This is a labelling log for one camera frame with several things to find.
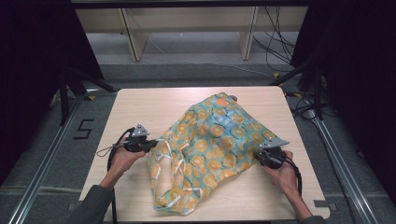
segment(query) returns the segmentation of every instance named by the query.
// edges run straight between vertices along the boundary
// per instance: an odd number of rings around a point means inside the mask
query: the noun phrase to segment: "person's right hand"
[[[293,153],[284,150],[286,156],[289,159],[293,159]],[[297,177],[294,173],[293,167],[287,162],[283,162],[283,165],[278,169],[271,169],[268,166],[264,166],[264,171],[272,177],[273,183],[278,186],[285,194],[297,191]]]

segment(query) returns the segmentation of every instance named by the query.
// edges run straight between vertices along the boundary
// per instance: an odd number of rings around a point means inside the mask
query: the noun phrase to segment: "aluminum rail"
[[[64,136],[69,128],[71,120],[73,119],[83,99],[84,96],[78,96],[75,98],[75,102],[72,104],[72,107],[70,108],[70,116],[65,121],[64,125],[61,126],[58,132],[56,133],[55,138],[52,140],[52,143],[49,146],[49,150],[47,151],[43,161],[38,167],[35,176],[30,182],[28,188],[23,193],[21,200],[19,201],[18,205],[15,207],[8,223],[10,224],[23,223],[23,221],[26,219],[26,216],[29,213],[30,208],[32,207],[35,197],[37,196],[37,193],[40,190],[40,186],[43,183],[44,178],[46,177],[56,157],[56,154],[58,153],[58,150],[64,140]]]
[[[315,116],[315,112],[313,110],[310,110],[309,113],[312,118]],[[328,146],[329,155],[334,163],[337,174],[339,174],[341,180],[345,184],[346,190],[349,192],[350,198],[352,199],[353,203],[358,209],[359,214],[361,215],[361,219],[364,223],[367,224],[379,223],[375,212],[373,211],[371,205],[361,191],[361,188],[359,187],[358,183],[356,182],[355,178],[347,167],[343,156],[338,150],[337,145],[332,140],[332,136],[330,135],[323,120],[314,118],[313,121],[316,123],[321,133],[323,134],[324,140]]]

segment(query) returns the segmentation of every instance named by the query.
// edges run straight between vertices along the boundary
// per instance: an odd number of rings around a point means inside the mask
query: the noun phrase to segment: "hand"
[[[139,158],[142,158],[146,155],[146,152],[130,152],[125,149],[125,147],[119,147],[114,154],[113,160],[111,161],[111,168],[117,173],[123,175],[124,172],[129,170],[131,166],[137,161]]]
[[[285,150],[285,153],[289,159],[293,159],[292,152]],[[290,164],[283,162],[283,165],[277,170],[271,169],[268,166],[264,166],[263,169],[265,173],[272,177],[273,183],[286,195],[300,222],[308,217],[312,217],[312,213],[309,211],[303,198],[298,192],[297,177]]]
[[[287,150],[284,150],[286,156],[289,159],[293,159],[293,153]],[[264,172],[272,177],[273,183],[278,186],[283,193],[291,193],[297,190],[297,177],[294,173],[294,168],[284,162],[283,165],[279,169],[271,169],[268,166],[264,166]]]
[[[105,178],[100,183],[100,186],[106,189],[114,189],[119,179],[123,174],[131,168],[135,161],[146,155],[146,152],[130,152],[124,147],[119,147],[114,154],[111,161],[110,170],[107,172]]]

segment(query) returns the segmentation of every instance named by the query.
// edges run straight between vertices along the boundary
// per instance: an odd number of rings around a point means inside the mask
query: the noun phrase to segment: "person's left hand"
[[[114,154],[114,158],[111,161],[111,169],[121,172],[122,174],[129,170],[131,166],[139,158],[146,155],[146,152],[130,152],[125,149],[125,147],[119,147]]]
[[[123,146],[117,148],[113,160],[111,161],[110,170],[108,170],[105,178],[100,183],[100,186],[106,189],[114,189],[114,186],[123,174],[131,168],[135,161],[145,155],[145,151],[130,152]]]

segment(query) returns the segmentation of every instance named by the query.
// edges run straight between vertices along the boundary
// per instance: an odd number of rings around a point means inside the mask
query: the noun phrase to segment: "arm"
[[[124,147],[118,148],[105,178],[99,185],[92,186],[84,201],[65,223],[101,223],[114,198],[112,192],[114,186],[124,172],[129,170],[137,159],[145,155],[144,151],[133,153],[127,151]]]
[[[286,151],[286,156],[292,160],[293,154],[290,151]],[[273,183],[278,186],[289,200],[294,213],[297,216],[299,222],[309,223],[314,220],[314,223],[325,223],[322,217],[312,216],[303,198],[297,190],[297,177],[294,173],[293,167],[290,164],[284,162],[283,165],[277,169],[271,169],[264,166],[264,172],[270,175],[273,179]]]

